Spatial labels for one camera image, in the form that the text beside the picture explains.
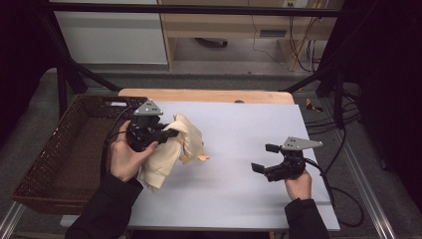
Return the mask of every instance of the white tabletop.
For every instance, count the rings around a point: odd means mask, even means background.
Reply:
[[[158,193],[144,188],[132,207],[129,228],[187,230],[281,230],[288,228],[284,207],[291,201],[283,181],[268,182],[253,172],[251,162],[266,167],[283,156],[265,151],[265,144],[283,144],[288,136],[308,139],[296,105],[156,102],[164,111],[186,115],[203,134],[206,162],[177,161]],[[304,150],[316,160],[312,149]],[[313,199],[328,230],[339,230],[318,170]],[[76,216],[64,216],[70,226]]]

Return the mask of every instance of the black horizontal bar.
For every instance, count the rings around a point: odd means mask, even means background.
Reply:
[[[357,10],[315,8],[269,8],[242,6],[194,6],[151,4],[97,4],[97,3],[41,3],[41,7],[60,12],[109,12],[109,13],[172,13],[172,14],[217,14],[297,17],[352,16]]]

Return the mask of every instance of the forearm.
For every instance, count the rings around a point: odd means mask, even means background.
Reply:
[[[294,200],[286,208],[291,239],[325,239],[329,238],[326,227],[312,199]]]
[[[131,207],[141,190],[134,179],[125,183],[108,174],[66,238],[118,238],[127,227]]]

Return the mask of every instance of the towel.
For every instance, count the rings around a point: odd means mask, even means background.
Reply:
[[[183,164],[192,159],[206,161],[209,159],[204,153],[201,131],[184,115],[173,116],[174,122],[164,130],[175,129],[179,131],[177,137],[170,137],[166,143],[160,144],[152,156],[143,164],[138,175],[146,187],[158,192],[164,179],[170,174],[174,164],[179,158]]]

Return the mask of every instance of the wicker basket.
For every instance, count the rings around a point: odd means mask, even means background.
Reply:
[[[82,212],[100,184],[100,164],[106,135],[117,116],[147,98],[79,95],[53,135],[29,167],[12,199],[40,213]],[[126,107],[111,103],[126,103]],[[132,115],[128,111],[121,122]]]

